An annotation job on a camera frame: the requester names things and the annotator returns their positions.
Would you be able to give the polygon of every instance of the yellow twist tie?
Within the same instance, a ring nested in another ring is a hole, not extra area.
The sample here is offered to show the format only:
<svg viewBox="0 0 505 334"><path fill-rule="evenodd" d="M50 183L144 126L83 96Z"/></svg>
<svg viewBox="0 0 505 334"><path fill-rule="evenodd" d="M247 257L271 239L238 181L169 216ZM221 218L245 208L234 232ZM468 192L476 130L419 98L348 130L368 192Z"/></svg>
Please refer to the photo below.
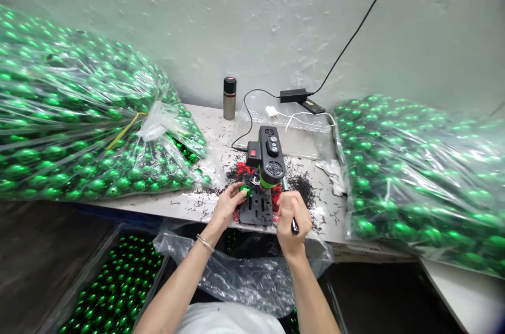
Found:
<svg viewBox="0 0 505 334"><path fill-rule="evenodd" d="M144 113L144 112L139 112L139 113L137 113L137 115L133 118L132 122L130 122L130 123L128 124L128 126L127 126L127 127L125 127L125 128L123 129L123 131L117 135L117 137L116 137L116 138L114 138L114 140L110 143L110 145L108 145L108 146L105 148L106 150L109 150L110 148L112 148L112 147L113 147L113 146L114 146L114 145L115 145L115 144L116 144L116 143L117 143L117 142L118 142L118 141L119 141L119 140L120 140L120 139L121 139L121 138L122 138L122 137L126 134L126 132L128 131L128 129L130 129L130 128L131 128L131 126L132 126L132 125L135 123L135 121L137 120L137 118L138 118L138 115L139 115L139 114L143 114L143 115L146 115L146 116L147 116L147 113Z"/></svg>

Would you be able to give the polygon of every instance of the plastic bag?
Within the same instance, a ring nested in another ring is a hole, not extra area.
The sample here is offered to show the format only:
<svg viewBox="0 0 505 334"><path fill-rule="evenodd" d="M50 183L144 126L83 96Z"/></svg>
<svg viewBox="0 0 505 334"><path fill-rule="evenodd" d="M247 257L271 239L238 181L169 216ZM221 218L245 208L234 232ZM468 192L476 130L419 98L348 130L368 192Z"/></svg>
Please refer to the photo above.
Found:
<svg viewBox="0 0 505 334"><path fill-rule="evenodd" d="M349 239L505 277L505 126L372 95L335 109Z"/></svg>
<svg viewBox="0 0 505 334"><path fill-rule="evenodd" d="M1 5L0 19L0 199L212 185L193 169L207 156L202 133L145 56Z"/></svg>
<svg viewBox="0 0 505 334"><path fill-rule="evenodd" d="M236 146L247 149L249 141L258 140L258 132L261 125L276 126L279 132L282 152L294 157L310 159L326 159L326 155L334 156L331 124L328 115L313 115L298 103L280 103L278 98L273 98L262 91L251 92L246 98L247 109L242 104L238 121L235 125L231 142L247 133L248 135L238 139ZM273 106L279 114L272 118L266 112L267 106Z"/></svg>
<svg viewBox="0 0 505 334"><path fill-rule="evenodd" d="M180 225L165 225L153 245L157 252L170 255L180 265L195 241L176 234L177 228ZM334 261L331 247L320 239L309 237L305 247L310 266L319 278ZM198 287L222 301L243 303L276 318L288 315L295 306L291 273L281 257L235 259L216 250Z"/></svg>

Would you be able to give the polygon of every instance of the white sleeve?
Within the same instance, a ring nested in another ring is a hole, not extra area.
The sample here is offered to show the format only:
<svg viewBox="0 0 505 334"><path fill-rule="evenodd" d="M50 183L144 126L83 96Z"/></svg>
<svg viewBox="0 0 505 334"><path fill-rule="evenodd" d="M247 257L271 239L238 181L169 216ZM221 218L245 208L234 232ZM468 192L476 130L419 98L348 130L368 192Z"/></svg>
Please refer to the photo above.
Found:
<svg viewBox="0 0 505 334"><path fill-rule="evenodd" d="M279 321L268 314L235 302L190 305L177 334L284 334Z"/></svg>

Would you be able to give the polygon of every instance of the hand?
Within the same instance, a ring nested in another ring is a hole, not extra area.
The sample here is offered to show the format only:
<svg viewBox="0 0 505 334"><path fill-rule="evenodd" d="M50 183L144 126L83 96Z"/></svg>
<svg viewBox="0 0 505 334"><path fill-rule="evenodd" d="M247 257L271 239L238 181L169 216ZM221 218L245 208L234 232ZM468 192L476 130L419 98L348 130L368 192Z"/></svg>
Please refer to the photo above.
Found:
<svg viewBox="0 0 505 334"><path fill-rule="evenodd" d="M300 192L281 193L277 205L279 206L280 216L280 222L277 225L277 238L284 257L288 262L305 257L304 240L312 230L312 217L301 198ZM297 235L291 232L293 218L296 219L298 224L299 231Z"/></svg>
<svg viewBox="0 0 505 334"><path fill-rule="evenodd" d="M216 209L210 219L209 225L221 230L221 233L226 230L237 205L242 204L246 200L247 191L239 190L244 183L238 182L230 185L219 196Z"/></svg>

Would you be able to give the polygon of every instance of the bin of green ornaments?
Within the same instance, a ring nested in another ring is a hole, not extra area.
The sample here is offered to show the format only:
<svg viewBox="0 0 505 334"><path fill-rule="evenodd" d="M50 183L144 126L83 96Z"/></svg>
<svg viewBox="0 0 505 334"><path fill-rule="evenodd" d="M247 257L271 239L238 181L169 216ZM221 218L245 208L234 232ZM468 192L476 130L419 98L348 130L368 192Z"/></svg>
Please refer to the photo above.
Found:
<svg viewBox="0 0 505 334"><path fill-rule="evenodd" d="M505 125L371 95L334 110L349 239L505 278Z"/></svg>
<svg viewBox="0 0 505 334"><path fill-rule="evenodd" d="M168 258L156 233L119 225L102 240L39 333L131 333L154 297Z"/></svg>
<svg viewBox="0 0 505 334"><path fill-rule="evenodd" d="M146 140L155 106L169 119ZM210 187L194 171L206 156L169 78L132 46L0 5L0 200Z"/></svg>

